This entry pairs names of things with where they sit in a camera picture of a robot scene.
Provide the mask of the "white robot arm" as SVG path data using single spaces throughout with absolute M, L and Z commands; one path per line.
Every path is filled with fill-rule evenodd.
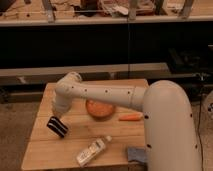
M 148 171 L 202 171 L 191 104 L 181 86 L 160 80 L 149 87 L 94 85 L 70 72 L 55 86 L 53 114 L 63 116 L 71 100 L 84 98 L 144 114 Z

